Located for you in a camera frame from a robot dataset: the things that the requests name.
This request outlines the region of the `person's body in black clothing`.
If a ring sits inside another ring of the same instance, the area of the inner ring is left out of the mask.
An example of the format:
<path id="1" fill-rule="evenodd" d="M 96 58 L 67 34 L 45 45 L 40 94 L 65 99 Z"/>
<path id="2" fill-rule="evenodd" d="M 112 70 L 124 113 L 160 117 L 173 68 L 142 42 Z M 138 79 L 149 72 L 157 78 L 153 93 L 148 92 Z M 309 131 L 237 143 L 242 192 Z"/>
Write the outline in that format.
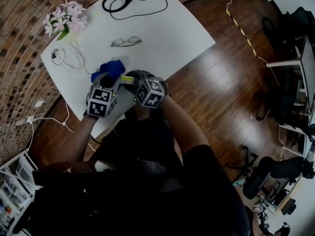
<path id="1" fill-rule="evenodd" d="M 32 236 L 249 236 L 245 206 L 210 146 L 181 154 L 160 106 L 126 118 L 89 161 L 119 172 L 90 187 L 40 186 Z"/>

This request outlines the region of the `person's left forearm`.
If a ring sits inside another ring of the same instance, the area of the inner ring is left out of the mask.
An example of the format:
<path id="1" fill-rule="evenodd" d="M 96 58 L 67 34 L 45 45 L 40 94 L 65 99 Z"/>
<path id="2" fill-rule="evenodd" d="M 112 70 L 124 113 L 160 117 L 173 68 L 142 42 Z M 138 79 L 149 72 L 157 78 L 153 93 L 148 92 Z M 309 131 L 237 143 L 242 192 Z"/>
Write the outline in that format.
<path id="1" fill-rule="evenodd" d="M 82 162 L 89 137 L 97 121 L 97 118 L 90 115 L 83 116 L 70 136 L 55 150 L 52 159 L 53 163 Z"/>

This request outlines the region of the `black office chair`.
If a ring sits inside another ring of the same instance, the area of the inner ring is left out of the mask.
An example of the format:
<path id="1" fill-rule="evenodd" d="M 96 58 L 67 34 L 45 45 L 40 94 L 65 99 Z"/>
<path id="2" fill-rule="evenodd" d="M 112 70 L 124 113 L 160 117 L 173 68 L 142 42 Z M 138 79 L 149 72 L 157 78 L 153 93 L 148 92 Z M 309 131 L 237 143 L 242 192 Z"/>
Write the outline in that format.
<path id="1" fill-rule="evenodd" d="M 296 39 L 303 36 L 315 47 L 315 16 L 311 11 L 299 7 L 292 14 L 279 15 L 276 23 L 268 17 L 262 18 L 263 32 L 275 50 L 285 44 L 292 48 Z"/>
<path id="2" fill-rule="evenodd" d="M 275 161 L 271 157 L 263 157 L 253 173 L 246 178 L 243 193 L 246 198 L 253 199 L 264 186 L 267 178 L 287 178 L 295 180 L 299 176 L 306 179 L 315 177 L 314 162 L 303 157 L 294 157 L 284 161 Z"/>

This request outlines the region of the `pink flowers in pot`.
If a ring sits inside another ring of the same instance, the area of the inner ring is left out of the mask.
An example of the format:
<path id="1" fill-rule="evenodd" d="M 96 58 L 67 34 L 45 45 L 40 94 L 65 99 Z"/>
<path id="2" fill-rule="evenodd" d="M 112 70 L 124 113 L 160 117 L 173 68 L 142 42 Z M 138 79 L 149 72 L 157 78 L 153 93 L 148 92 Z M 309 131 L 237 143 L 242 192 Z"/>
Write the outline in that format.
<path id="1" fill-rule="evenodd" d="M 83 13 L 87 9 L 76 1 L 67 1 L 57 6 L 56 10 L 47 13 L 42 25 L 45 34 L 51 37 L 52 34 L 60 34 L 58 40 L 63 39 L 70 32 L 79 32 L 87 25 L 87 16 Z"/>

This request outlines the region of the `thin-framed eyeglasses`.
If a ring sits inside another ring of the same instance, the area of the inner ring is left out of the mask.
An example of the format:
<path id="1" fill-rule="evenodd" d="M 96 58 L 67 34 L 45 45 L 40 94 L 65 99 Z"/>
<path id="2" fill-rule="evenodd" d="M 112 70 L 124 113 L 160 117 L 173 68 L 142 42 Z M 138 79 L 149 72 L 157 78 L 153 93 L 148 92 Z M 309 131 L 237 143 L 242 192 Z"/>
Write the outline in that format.
<path id="1" fill-rule="evenodd" d="M 142 43 L 142 40 L 138 36 L 132 36 L 128 39 L 115 39 L 111 43 L 111 47 L 132 47 L 136 44 Z"/>

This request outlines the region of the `blue cloth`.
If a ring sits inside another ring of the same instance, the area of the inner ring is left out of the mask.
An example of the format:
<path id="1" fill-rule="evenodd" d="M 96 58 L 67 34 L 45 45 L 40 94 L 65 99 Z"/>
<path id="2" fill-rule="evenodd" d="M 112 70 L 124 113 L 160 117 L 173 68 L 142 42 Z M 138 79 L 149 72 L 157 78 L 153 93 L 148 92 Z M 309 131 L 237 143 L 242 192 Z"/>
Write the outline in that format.
<path id="1" fill-rule="evenodd" d="M 105 73 L 108 76 L 110 76 L 112 79 L 116 80 L 116 79 L 118 79 L 118 77 L 120 75 L 125 73 L 125 71 L 126 71 L 126 68 L 120 59 L 119 60 L 111 60 L 107 63 L 102 64 L 99 68 L 99 71 L 94 72 L 91 75 L 91 82 L 94 83 L 97 76 L 105 74 Z"/>

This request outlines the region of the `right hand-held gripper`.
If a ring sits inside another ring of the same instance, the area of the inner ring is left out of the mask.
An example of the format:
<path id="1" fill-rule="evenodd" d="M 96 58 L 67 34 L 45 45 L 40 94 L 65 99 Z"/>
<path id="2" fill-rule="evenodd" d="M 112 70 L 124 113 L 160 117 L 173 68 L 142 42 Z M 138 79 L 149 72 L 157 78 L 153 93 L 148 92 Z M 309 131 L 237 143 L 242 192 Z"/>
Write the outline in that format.
<path id="1" fill-rule="evenodd" d="M 135 102 L 143 107 L 156 109 L 167 94 L 168 85 L 164 79 L 144 70 L 130 71 L 127 76 L 138 79 L 137 85 L 123 84 L 135 96 Z"/>

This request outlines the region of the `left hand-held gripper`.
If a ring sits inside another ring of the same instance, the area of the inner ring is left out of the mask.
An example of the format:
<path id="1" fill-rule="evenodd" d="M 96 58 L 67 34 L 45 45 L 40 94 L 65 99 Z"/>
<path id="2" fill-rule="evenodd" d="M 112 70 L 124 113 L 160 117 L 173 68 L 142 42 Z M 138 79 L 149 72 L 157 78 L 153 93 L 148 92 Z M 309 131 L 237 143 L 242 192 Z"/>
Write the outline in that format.
<path id="1" fill-rule="evenodd" d="M 112 79 L 100 71 L 91 75 L 92 86 L 87 94 L 87 115 L 97 118 L 106 118 L 117 104 L 118 90 L 122 77 Z"/>

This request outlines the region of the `white metal shelf rack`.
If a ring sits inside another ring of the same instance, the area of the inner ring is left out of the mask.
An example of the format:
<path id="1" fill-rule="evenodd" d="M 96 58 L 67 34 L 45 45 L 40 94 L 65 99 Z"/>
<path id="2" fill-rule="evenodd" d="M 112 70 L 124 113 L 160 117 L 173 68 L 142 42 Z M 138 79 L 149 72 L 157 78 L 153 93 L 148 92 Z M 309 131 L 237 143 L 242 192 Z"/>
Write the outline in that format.
<path id="1" fill-rule="evenodd" d="M 18 222 L 33 202 L 38 167 L 24 150 L 0 166 L 0 235 L 12 236 Z"/>

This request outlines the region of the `person's right forearm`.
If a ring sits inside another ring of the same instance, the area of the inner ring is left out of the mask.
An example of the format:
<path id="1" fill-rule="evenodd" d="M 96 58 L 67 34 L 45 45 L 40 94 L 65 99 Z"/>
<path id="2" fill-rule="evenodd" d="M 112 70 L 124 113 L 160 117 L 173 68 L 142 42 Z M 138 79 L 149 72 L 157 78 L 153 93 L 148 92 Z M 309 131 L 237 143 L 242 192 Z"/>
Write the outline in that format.
<path id="1" fill-rule="evenodd" d="M 161 100 L 159 106 L 173 130 L 182 155 L 196 146 L 209 146 L 196 122 L 169 95 Z"/>

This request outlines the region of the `white office desk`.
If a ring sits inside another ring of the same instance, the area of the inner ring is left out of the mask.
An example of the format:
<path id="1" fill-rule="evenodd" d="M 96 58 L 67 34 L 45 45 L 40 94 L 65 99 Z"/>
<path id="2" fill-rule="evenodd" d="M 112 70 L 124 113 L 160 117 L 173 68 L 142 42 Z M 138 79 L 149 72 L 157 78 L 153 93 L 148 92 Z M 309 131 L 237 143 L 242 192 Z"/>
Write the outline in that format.
<path id="1" fill-rule="evenodd" d="M 267 63 L 266 67 L 299 67 L 304 86 L 300 92 L 305 94 L 307 99 L 307 107 L 309 110 L 311 110 L 315 96 L 315 56 L 313 54 L 312 45 L 307 36 L 297 38 L 296 40 L 302 40 L 301 51 L 299 51 L 298 47 L 295 46 L 295 51 L 297 54 L 296 59 Z"/>

